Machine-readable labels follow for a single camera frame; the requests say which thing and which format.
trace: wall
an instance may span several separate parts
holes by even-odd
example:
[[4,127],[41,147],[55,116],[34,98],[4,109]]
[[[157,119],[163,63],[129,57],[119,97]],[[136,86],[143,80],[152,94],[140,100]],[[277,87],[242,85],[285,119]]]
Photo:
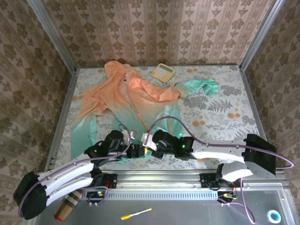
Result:
[[43,0],[77,67],[238,64],[270,0]]
[[268,140],[296,163],[285,174],[300,212],[299,0],[284,2],[246,75]]
[[70,74],[26,1],[0,1],[0,224],[20,224],[12,194],[44,169]]

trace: patterned fabric surface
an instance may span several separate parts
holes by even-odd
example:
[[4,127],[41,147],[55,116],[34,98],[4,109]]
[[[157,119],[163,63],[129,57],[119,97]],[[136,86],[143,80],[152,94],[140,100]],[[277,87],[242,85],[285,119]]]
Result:
[[[175,66],[177,72],[169,83],[162,83],[151,76],[155,68],[136,67],[136,70],[152,84],[165,88],[177,82],[199,78],[215,79],[219,84],[219,93],[211,97],[205,96],[201,90],[178,100],[183,122],[198,138],[232,140],[245,138],[248,133],[258,133],[238,66]],[[56,166],[63,165],[71,159],[72,122],[80,112],[83,91],[104,80],[106,74],[102,68],[80,69]],[[110,133],[113,117],[111,111],[97,117],[97,140],[104,140]],[[101,169],[215,169],[219,162],[218,159],[181,161],[170,155],[165,155],[162,160],[147,156],[119,163],[111,162]]]
[[238,64],[271,0],[42,0],[77,67]]
[[0,1],[0,224],[20,224],[13,193],[44,170],[70,74],[26,1]]
[[300,213],[299,0],[285,1],[246,74],[268,140],[295,162],[285,174]]

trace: teal fabric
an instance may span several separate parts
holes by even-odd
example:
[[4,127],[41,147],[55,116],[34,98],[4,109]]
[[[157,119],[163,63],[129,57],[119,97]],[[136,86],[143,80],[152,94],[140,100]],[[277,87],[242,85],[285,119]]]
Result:
[[[185,98],[191,94],[194,94],[202,87],[204,89],[204,93],[207,96],[211,96],[213,93],[218,92],[218,84],[212,79],[194,79],[183,81],[175,84],[174,89],[180,91],[180,97]],[[163,116],[174,116],[178,119],[181,119],[177,101],[168,102],[167,104],[161,104],[163,104],[163,110],[160,114],[156,115],[155,118],[153,117],[151,112],[149,112],[149,116],[143,115],[143,122],[146,124],[147,127],[150,128],[152,123],[154,123],[156,120]],[[112,129],[119,130],[120,123],[128,127],[129,130],[137,131],[137,136],[135,137],[135,140],[133,140],[133,143],[140,143],[140,139],[143,133],[147,132],[138,118],[129,119],[115,117],[112,123]],[[160,121],[153,128],[152,133],[155,133],[160,129],[169,133],[172,131],[172,135],[178,138],[183,136],[183,127],[176,120],[170,119]],[[75,125],[74,129],[72,130],[71,159],[76,158],[77,156],[82,154],[88,147],[96,143],[96,132],[97,120],[95,115],[88,115],[82,121],[80,121],[78,125]]]

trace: yellow calculator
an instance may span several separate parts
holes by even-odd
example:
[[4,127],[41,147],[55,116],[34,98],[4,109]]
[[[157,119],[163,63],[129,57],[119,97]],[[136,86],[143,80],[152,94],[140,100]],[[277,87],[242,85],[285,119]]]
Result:
[[152,76],[161,82],[167,83],[175,72],[175,69],[172,69],[163,63],[159,63],[156,69],[152,72]]

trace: robotic arm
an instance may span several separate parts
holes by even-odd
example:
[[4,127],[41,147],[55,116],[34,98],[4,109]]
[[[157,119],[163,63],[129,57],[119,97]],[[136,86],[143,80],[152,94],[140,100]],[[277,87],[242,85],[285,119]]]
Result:
[[[109,178],[108,176],[116,181],[116,174],[103,174],[99,167],[114,156],[117,158],[142,157],[145,155],[146,148],[158,158],[162,158],[164,154],[172,154],[181,160],[230,159],[233,162],[220,164],[216,174],[217,179],[229,182],[253,174],[264,178],[275,177],[275,156],[242,147],[246,145],[276,152],[274,146],[257,135],[248,134],[244,140],[209,141],[206,144],[197,142],[193,137],[178,139],[162,130],[157,131],[153,136],[149,135],[147,143],[148,134],[143,134],[142,144],[131,144],[130,140],[134,139],[134,136],[134,131],[127,133],[113,130],[104,141],[89,147],[67,165],[38,175],[34,172],[26,174],[14,193],[14,200],[21,207],[21,214],[25,219],[34,218],[53,201],[74,190],[104,186],[104,181]],[[222,147],[225,144],[230,144],[231,147]]]

